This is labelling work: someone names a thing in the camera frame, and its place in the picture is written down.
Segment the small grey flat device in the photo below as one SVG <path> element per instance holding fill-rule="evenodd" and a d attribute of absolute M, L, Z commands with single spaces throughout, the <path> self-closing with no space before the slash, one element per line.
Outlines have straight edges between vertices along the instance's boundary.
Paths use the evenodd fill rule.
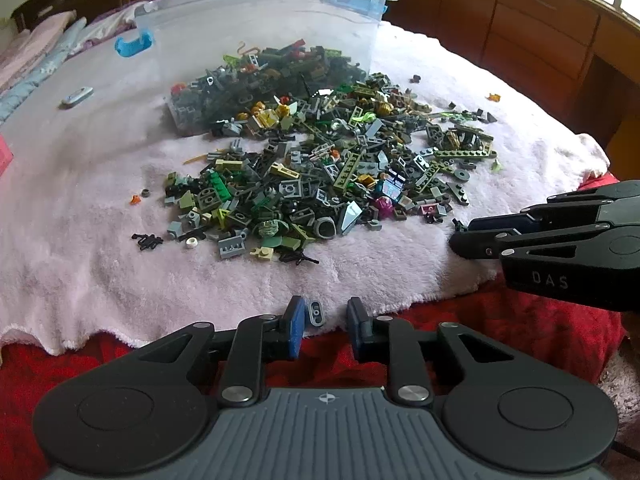
<path fill-rule="evenodd" d="M 73 108 L 93 95 L 92 87 L 83 86 L 62 99 L 60 107 Z"/>

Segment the black small lego cluster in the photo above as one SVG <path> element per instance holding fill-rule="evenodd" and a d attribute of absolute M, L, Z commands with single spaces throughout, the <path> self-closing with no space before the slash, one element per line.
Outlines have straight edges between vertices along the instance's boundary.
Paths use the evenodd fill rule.
<path fill-rule="evenodd" d="M 145 250 L 153 250 L 163 244 L 164 240 L 155 234 L 134 233 L 131 238 L 137 242 L 140 252 Z"/>

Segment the grey round lego disc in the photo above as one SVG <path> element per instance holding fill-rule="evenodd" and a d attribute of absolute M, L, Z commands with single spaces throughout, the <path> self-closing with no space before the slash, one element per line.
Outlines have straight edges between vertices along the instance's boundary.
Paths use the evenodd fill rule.
<path fill-rule="evenodd" d="M 468 182 L 470 180 L 470 174 L 463 169 L 458 169 L 454 172 L 454 177 L 460 182 Z"/>

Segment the pile of loose lego bricks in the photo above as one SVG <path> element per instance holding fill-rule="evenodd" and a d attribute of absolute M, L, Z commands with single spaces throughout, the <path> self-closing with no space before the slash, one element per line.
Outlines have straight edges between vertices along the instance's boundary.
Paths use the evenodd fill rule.
<path fill-rule="evenodd" d="M 496 158 L 484 130 L 493 121 L 454 104 L 432 110 L 383 73 L 257 101 L 203 132 L 229 144 L 205 154 L 197 174 L 166 177 L 165 202 L 178 211 L 168 235 L 214 240 L 221 258 L 302 262 L 313 242 L 382 226 L 374 187 L 388 170 L 406 180 L 386 219 L 442 222 L 469 201 L 454 172 Z"/>

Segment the wooden cabinet drawers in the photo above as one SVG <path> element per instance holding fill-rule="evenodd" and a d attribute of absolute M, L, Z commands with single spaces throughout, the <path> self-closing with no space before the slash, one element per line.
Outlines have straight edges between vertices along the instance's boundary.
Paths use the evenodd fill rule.
<path fill-rule="evenodd" d="M 437 38 L 639 175 L 639 24 L 597 0 L 398 0 L 388 19 Z"/>

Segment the folded striped quilt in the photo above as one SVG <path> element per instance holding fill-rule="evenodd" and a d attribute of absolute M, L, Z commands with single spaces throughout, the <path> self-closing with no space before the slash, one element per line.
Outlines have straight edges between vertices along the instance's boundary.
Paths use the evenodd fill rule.
<path fill-rule="evenodd" d="M 1 55 L 1 122 L 66 61 L 86 25 L 86 18 L 65 11 L 20 32 L 10 43 Z"/>

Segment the purple haired minifigure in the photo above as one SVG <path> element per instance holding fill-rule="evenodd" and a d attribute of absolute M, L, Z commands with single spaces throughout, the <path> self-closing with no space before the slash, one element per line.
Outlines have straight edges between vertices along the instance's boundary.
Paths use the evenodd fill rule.
<path fill-rule="evenodd" d="M 401 193 L 405 187 L 405 178 L 393 170 L 380 174 L 374 187 L 373 206 L 378 210 L 378 218 L 390 218 L 394 214 Z"/>

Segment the small grey lego piece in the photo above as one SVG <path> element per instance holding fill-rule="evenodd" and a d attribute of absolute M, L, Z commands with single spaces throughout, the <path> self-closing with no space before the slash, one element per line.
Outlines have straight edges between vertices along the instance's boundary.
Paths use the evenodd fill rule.
<path fill-rule="evenodd" d="M 311 327 L 319 328 L 326 324 L 326 316 L 319 301 L 311 301 L 307 304 L 307 324 Z"/>

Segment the pink fluffy blanket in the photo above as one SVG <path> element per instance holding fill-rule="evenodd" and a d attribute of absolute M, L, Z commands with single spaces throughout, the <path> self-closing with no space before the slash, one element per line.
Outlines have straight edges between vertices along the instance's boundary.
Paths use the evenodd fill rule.
<path fill-rule="evenodd" d="M 494 278 L 454 220 L 608 171 L 438 40 L 309 0 L 166 18 L 149 50 L 65 61 L 2 125 L 1 340 L 139 347 L 316 300 L 329 326 Z"/>

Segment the clear plastic storage bin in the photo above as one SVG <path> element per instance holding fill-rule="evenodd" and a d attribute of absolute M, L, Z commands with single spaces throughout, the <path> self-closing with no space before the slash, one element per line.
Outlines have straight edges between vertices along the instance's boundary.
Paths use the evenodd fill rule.
<path fill-rule="evenodd" d="M 154 0 L 134 22 L 152 39 L 178 131 L 205 132 L 257 101 L 363 80 L 397 0 Z"/>

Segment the red fleece blanket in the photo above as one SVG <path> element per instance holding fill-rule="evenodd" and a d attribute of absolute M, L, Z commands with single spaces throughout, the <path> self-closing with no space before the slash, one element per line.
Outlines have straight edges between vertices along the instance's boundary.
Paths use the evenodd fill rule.
<path fill-rule="evenodd" d="M 625 337 L 617 312 L 547 299 L 506 287 L 503 278 L 472 294 L 413 304 L 401 317 L 421 330 L 459 322 L 489 338 L 596 382 Z M 60 382 L 120 358 L 129 347 L 114 336 L 92 336 L 78 351 L 50 356 L 37 346 L 9 344 L 1 350 L 1 475 L 39 479 L 48 470 L 32 434 L 32 411 Z M 270 386 L 377 386 L 384 367 L 359 364 L 345 332 L 332 330 L 304 340 L 300 357 L 269 365 Z"/>

